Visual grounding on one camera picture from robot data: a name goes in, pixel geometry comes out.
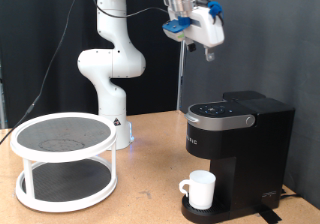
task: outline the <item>coffee maker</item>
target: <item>coffee maker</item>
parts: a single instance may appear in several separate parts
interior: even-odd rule
[[[197,210],[184,196],[182,214],[195,223],[218,223],[277,208],[294,112],[253,91],[190,106],[186,148],[211,160],[216,187],[210,209]]]

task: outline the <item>metal rod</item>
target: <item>metal rod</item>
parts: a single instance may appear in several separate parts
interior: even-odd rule
[[[181,51],[180,51],[180,61],[179,61],[179,83],[178,83],[177,110],[180,110],[180,106],[181,106],[181,87],[182,87],[183,66],[184,66],[185,54],[186,54],[186,43],[185,43],[185,41],[182,41],[181,42]]]

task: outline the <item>power cord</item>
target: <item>power cord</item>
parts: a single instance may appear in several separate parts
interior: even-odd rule
[[[19,126],[19,125],[21,124],[21,122],[23,122],[23,120],[30,114],[30,112],[33,110],[33,108],[34,108],[34,106],[36,105],[36,103],[39,101],[40,96],[41,96],[42,91],[43,91],[44,84],[45,84],[45,82],[46,82],[46,80],[47,80],[48,73],[49,73],[50,68],[51,68],[51,66],[52,66],[53,60],[54,60],[54,58],[56,57],[58,51],[60,50],[60,47],[61,47],[61,45],[62,45],[62,43],[63,43],[63,40],[64,40],[64,37],[65,37],[65,35],[66,35],[66,31],[67,31],[68,24],[69,24],[70,14],[71,14],[71,11],[72,11],[72,8],[73,8],[73,6],[74,6],[75,1],[76,1],[76,0],[73,0],[73,1],[72,1],[71,7],[70,7],[70,9],[69,9],[68,16],[67,16],[67,22],[66,22],[66,25],[65,25],[65,28],[64,28],[62,37],[61,37],[61,39],[60,39],[59,45],[58,45],[55,53],[53,54],[53,56],[52,56],[52,58],[51,58],[51,61],[50,61],[49,66],[48,66],[48,69],[47,69],[46,74],[45,74],[45,76],[44,76],[44,78],[43,78],[42,85],[41,85],[41,89],[40,89],[40,92],[39,92],[38,96],[37,96],[36,99],[33,101],[33,103],[30,105],[30,107],[28,108],[28,110],[26,111],[26,113],[24,114],[24,116],[21,118],[21,120],[7,133],[7,135],[5,135],[4,138],[2,138],[2,140],[1,140],[1,142],[0,142],[0,145],[1,145],[1,144],[4,142],[4,140],[13,132],[13,130],[16,129],[17,126]]]
[[[149,7],[149,8],[146,8],[146,9],[144,9],[144,10],[138,11],[138,12],[136,12],[136,13],[127,15],[127,16],[114,16],[114,15],[109,14],[109,13],[105,12],[104,10],[102,10],[102,9],[98,6],[96,0],[93,0],[93,3],[94,3],[95,6],[97,7],[97,9],[99,9],[99,11],[101,11],[103,14],[106,14],[107,16],[109,16],[109,17],[114,17],[114,18],[128,18],[128,17],[132,17],[132,16],[138,15],[138,14],[140,14],[140,13],[142,13],[142,12],[149,11],[149,10],[158,10],[158,11],[162,11],[162,12],[168,14],[168,12],[167,12],[166,10],[163,10],[163,9],[161,9],[161,8],[159,8],[159,7]]]

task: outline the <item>black backdrop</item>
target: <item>black backdrop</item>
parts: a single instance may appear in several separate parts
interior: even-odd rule
[[[72,0],[0,0],[0,60],[9,127],[37,96],[48,63],[62,35]],[[127,0],[128,13],[157,6],[162,0]],[[162,24],[169,19],[148,11],[128,19],[131,41],[147,61],[138,78],[113,79],[127,93],[128,115],[176,108],[180,45],[168,39]],[[97,95],[77,68],[81,51],[113,48],[96,31],[92,0],[77,0],[67,34],[44,88],[28,119],[56,112],[97,113]]]

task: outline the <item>blue gripper part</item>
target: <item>blue gripper part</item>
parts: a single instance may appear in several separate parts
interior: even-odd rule
[[[223,18],[223,10],[219,2],[209,2],[208,7],[210,8],[209,13],[212,18],[215,18],[218,14],[221,13],[221,18]]]

